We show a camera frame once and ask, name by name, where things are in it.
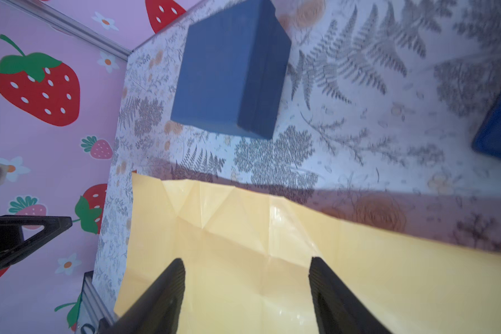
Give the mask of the yellow orange wrapping paper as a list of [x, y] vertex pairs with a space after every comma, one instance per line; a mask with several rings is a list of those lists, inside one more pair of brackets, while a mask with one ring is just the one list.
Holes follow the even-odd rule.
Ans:
[[501, 255], [132, 175], [116, 333], [501, 333]]

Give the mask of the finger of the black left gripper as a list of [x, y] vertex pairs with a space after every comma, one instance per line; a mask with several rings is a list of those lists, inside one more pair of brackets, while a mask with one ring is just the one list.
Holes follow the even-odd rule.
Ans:
[[[70, 217], [0, 216], [0, 271], [30, 256], [72, 225]], [[25, 226], [41, 226], [43, 229], [25, 237], [22, 230]]]

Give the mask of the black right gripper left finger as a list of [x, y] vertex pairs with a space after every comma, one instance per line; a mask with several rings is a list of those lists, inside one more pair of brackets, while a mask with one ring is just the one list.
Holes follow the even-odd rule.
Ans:
[[185, 294], [185, 265], [176, 258], [115, 324], [103, 333], [173, 334]]

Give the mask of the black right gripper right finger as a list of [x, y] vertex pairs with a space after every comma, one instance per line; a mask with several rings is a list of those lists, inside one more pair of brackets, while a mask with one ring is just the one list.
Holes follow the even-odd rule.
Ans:
[[391, 333], [320, 257], [312, 258], [308, 277], [320, 333]]

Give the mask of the dark blue gift box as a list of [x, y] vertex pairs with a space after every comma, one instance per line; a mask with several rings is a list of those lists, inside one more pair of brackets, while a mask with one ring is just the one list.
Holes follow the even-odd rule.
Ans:
[[171, 120], [270, 140], [291, 45], [271, 1], [243, 1], [191, 25]]

